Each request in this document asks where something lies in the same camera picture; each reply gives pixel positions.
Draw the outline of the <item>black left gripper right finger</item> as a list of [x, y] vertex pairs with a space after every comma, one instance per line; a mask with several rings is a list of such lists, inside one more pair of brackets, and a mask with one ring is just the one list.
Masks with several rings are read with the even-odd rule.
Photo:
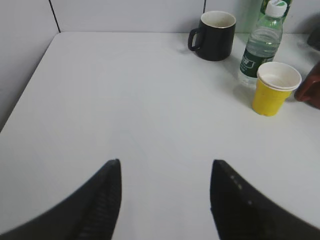
[[318, 240], [320, 230], [255, 189], [226, 161], [215, 159], [210, 205], [221, 240]]

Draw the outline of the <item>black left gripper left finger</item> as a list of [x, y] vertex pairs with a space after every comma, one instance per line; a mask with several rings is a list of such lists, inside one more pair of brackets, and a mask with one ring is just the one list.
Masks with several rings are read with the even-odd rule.
[[107, 161], [58, 205], [1, 234], [2, 240], [110, 240], [122, 202], [119, 159]]

